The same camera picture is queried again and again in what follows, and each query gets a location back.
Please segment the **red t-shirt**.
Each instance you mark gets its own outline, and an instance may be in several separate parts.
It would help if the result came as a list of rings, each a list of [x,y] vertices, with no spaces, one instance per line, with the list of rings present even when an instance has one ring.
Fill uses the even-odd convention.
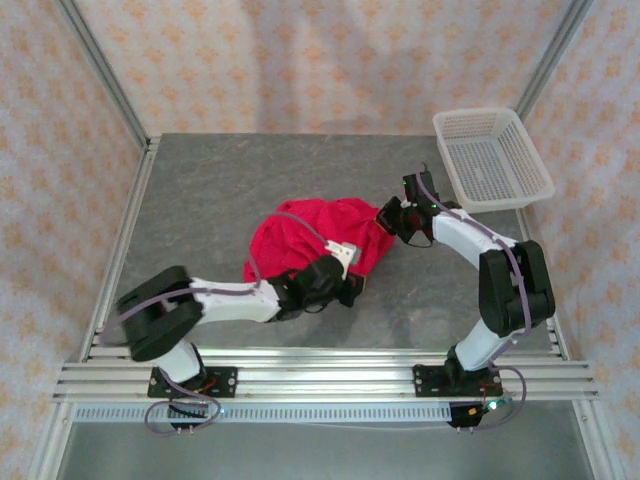
[[[304,269],[327,254],[325,243],[348,242],[360,250],[350,273],[366,277],[395,242],[377,223],[378,209],[359,198],[289,200],[262,221],[251,237],[243,280],[254,282]]]

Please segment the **white perforated plastic basket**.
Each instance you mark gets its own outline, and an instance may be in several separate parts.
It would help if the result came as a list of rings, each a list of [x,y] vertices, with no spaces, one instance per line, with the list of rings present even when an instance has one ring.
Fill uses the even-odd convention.
[[[521,209],[554,196],[554,182],[515,111],[456,109],[432,122],[457,202],[467,212]]]

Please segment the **black controller box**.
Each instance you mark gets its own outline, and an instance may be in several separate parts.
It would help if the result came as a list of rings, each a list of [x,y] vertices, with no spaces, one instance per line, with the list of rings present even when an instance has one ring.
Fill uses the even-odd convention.
[[[167,407],[170,426],[176,430],[193,431],[209,420],[207,405],[171,402]]]
[[[450,404],[451,419],[448,424],[458,433],[470,434],[487,431],[509,422],[514,413],[513,401],[490,399],[478,402],[459,402]]]

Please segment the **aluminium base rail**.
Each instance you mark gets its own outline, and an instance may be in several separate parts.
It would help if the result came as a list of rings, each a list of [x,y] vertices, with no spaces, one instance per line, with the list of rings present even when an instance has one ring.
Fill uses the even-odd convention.
[[[207,366],[235,367],[237,401],[407,402],[414,398],[412,368],[439,366],[442,354],[419,350],[202,348]],[[599,400],[593,369],[558,355],[506,355],[497,362],[506,389],[532,401]],[[147,398],[148,363],[122,348],[94,347],[84,362],[63,365],[54,388],[58,401],[138,401]]]

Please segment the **aluminium table side rail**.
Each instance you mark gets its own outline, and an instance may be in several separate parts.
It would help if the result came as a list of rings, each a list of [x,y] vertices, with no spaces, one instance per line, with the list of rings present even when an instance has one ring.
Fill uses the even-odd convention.
[[[524,209],[517,209],[516,216],[524,239],[533,238],[532,223]],[[569,344],[562,330],[557,312],[547,320],[547,331],[553,347],[557,347],[562,363],[572,358]],[[604,396],[596,390],[590,398],[572,400],[572,409],[584,445],[589,467],[594,480],[627,480],[620,457],[614,445],[614,438],[604,408]]]
[[[109,315],[160,141],[161,138],[159,136],[154,136],[143,148],[134,183],[119,224],[116,241],[99,289],[95,308],[79,351],[71,357],[74,362],[83,364],[87,361],[94,336],[104,325]],[[27,473],[27,480],[57,479],[77,407],[78,403],[74,400],[53,401],[50,403],[44,430],[37,443],[34,458]]]

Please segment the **aluminium frame post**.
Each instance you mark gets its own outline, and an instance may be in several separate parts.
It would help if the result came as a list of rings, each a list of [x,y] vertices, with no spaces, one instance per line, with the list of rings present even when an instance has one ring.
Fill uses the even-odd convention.
[[[594,0],[571,0],[530,81],[517,102],[515,112],[521,121],[524,121],[533,110],[536,101],[593,3]]]
[[[76,0],[52,1],[58,7],[63,18],[77,37],[84,55],[87,57],[101,84],[106,89],[111,102],[116,107],[134,142],[143,151],[146,151],[151,143],[150,136],[143,127],[121,82],[118,80],[109,60],[92,32],[89,23],[81,13]]]

